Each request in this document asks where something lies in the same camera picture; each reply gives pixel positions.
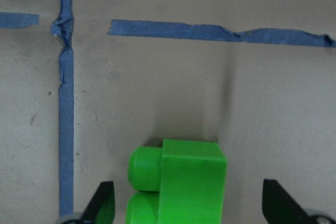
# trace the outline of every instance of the stain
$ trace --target stain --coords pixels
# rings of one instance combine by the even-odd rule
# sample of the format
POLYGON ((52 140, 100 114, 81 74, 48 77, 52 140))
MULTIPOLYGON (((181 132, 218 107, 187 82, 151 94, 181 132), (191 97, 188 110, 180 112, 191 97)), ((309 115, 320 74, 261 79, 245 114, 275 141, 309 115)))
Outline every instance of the stain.
POLYGON ((32 125, 35 122, 35 119, 37 117, 37 112, 30 118, 29 123, 32 125))

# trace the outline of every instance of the top face of green block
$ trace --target top face of green block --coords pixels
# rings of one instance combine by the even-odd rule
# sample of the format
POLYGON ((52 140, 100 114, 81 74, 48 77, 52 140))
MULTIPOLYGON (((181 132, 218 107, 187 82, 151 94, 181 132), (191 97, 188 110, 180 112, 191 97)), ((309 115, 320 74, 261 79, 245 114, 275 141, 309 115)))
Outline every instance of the top face of green block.
POLYGON ((226 160, 217 143, 163 140, 163 155, 190 158, 213 158, 226 160))

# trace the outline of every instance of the green toy brick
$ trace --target green toy brick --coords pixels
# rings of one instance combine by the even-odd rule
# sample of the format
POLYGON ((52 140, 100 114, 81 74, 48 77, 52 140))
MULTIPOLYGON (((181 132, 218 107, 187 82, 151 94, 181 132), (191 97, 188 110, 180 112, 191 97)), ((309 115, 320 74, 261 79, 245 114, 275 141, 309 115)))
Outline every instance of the green toy brick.
POLYGON ((226 158, 217 143, 164 140, 130 158, 126 224, 220 224, 226 158))

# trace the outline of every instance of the gray surface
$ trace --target gray surface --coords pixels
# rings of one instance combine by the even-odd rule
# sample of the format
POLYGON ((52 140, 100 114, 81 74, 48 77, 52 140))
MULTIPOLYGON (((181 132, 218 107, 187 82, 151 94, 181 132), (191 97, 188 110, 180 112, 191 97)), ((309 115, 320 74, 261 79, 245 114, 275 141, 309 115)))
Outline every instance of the gray surface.
MULTIPOLYGON (((0 0, 41 24, 0 30, 0 222, 58 214, 58 0, 0 0)), ((163 137, 216 140, 228 156, 223 223, 266 223, 262 179, 335 217, 336 52, 107 35, 112 18, 296 28, 335 35, 332 0, 73 0, 75 211, 113 179, 124 222, 129 154, 163 137)))

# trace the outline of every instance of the vertical blue tape strip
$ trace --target vertical blue tape strip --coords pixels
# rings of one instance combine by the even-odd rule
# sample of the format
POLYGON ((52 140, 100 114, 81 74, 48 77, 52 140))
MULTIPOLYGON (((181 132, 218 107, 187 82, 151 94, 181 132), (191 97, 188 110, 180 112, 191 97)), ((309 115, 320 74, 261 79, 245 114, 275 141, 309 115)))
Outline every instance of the vertical blue tape strip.
POLYGON ((59 36, 64 47, 59 56, 59 215, 73 213, 74 203, 74 53, 71 46, 73 28, 72 2, 60 0, 61 11, 57 20, 51 26, 53 35, 59 36))
POLYGON ((0 28, 22 29, 37 25, 39 16, 30 13, 2 13, 0 12, 0 28))
POLYGON ((326 34, 316 35, 300 30, 261 28, 234 33, 216 25, 189 25, 124 19, 112 20, 109 35, 336 47, 335 40, 326 34))

